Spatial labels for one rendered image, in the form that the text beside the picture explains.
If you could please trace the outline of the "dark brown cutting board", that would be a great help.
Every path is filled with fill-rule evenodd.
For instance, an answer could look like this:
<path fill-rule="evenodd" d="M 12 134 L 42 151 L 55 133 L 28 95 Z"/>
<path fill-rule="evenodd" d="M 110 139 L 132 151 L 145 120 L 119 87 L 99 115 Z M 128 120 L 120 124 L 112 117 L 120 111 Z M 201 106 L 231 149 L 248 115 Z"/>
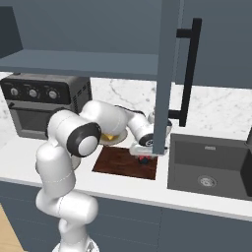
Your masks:
<path fill-rule="evenodd" d="M 94 172 L 127 177 L 156 179 L 158 159 L 152 157 L 148 164 L 139 164 L 138 157 L 125 148 L 103 147 L 93 168 Z"/>

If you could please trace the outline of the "dark grey sink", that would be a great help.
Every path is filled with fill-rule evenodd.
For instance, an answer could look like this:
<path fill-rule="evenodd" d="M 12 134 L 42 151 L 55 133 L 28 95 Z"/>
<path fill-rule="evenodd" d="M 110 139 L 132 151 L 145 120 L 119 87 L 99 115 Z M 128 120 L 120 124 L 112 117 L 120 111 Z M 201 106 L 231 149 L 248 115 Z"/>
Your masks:
<path fill-rule="evenodd" d="M 167 188 L 252 201 L 252 153 L 240 140 L 171 134 Z"/>

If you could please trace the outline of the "grey-blue open cabinet door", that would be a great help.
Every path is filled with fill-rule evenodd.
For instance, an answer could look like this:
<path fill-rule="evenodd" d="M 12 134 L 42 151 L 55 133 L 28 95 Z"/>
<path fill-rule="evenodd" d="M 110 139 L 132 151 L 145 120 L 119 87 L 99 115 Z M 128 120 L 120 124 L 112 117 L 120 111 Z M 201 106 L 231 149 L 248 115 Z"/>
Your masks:
<path fill-rule="evenodd" d="M 161 1 L 153 153 L 164 154 L 180 0 Z"/>

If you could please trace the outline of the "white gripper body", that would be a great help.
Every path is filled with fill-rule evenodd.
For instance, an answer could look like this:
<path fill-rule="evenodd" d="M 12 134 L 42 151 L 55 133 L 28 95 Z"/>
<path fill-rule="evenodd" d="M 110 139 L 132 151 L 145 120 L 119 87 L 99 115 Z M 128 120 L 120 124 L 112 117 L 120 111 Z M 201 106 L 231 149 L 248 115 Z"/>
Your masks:
<path fill-rule="evenodd" d="M 129 149 L 129 153 L 131 156 L 139 157 L 139 156 L 151 156 L 153 154 L 152 147 L 144 147 L 139 145 L 138 143 L 133 143 Z"/>

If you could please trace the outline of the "white plate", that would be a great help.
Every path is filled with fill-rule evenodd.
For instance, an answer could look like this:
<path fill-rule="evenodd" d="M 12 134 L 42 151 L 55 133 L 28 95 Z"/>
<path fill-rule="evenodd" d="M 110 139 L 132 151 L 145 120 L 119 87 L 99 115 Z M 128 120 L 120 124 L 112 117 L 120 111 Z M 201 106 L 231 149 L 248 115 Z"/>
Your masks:
<path fill-rule="evenodd" d="M 127 136 L 128 136 L 128 132 L 127 132 L 126 129 L 124 129 L 124 130 L 119 134 L 119 136 L 118 136 L 117 139 L 115 139 L 115 140 L 109 142 L 109 141 L 104 141 L 104 140 L 102 140 L 101 137 L 100 137 L 99 143 L 100 143 L 101 145 L 104 145 L 104 146 L 114 146 L 114 145 L 117 145 L 117 144 L 123 142 L 123 141 L 127 138 Z"/>

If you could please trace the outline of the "grey-blue closed cabinet door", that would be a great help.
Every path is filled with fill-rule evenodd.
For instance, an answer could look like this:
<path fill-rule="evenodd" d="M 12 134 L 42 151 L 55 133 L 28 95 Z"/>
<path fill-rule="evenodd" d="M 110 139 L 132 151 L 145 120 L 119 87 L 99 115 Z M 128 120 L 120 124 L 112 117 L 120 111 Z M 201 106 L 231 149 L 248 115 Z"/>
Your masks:
<path fill-rule="evenodd" d="M 252 89 L 252 0 L 181 0 L 179 26 L 200 18 L 193 84 Z"/>

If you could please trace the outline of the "black toaster oven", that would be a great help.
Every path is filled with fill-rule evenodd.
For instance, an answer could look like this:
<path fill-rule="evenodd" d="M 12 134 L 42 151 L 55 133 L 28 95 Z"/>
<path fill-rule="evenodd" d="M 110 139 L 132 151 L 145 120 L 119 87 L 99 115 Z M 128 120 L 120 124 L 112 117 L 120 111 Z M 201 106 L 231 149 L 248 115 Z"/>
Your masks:
<path fill-rule="evenodd" d="M 0 81 L 17 134 L 45 140 L 50 113 L 57 108 L 80 113 L 92 99 L 89 77 L 12 74 Z"/>

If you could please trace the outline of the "grey-blue base cupboards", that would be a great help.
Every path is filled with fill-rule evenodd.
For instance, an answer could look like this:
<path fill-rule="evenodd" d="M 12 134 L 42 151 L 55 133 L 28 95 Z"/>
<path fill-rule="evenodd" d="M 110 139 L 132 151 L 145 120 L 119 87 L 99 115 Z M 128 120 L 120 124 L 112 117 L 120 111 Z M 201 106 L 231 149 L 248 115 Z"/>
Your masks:
<path fill-rule="evenodd" d="M 33 186 L 0 181 L 0 204 L 29 252 L 52 252 L 58 219 L 39 211 Z M 100 252 L 252 252 L 252 222 L 99 198 L 88 233 Z"/>

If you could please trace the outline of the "grey-blue open wall cabinet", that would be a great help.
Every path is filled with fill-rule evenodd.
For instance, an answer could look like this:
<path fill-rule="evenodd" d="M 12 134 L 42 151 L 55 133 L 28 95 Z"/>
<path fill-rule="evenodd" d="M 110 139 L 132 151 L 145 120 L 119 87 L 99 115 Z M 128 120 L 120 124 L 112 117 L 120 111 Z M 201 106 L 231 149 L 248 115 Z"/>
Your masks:
<path fill-rule="evenodd" d="M 0 71 L 154 81 L 161 0 L 0 0 Z"/>

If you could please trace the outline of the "yellow pastry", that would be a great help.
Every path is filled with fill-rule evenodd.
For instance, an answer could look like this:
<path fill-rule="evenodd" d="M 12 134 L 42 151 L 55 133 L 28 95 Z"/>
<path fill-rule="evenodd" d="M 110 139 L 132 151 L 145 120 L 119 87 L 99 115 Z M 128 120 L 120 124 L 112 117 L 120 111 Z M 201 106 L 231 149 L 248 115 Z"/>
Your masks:
<path fill-rule="evenodd" d="M 118 138 L 119 135 L 101 134 L 101 139 L 104 141 L 113 141 Z"/>

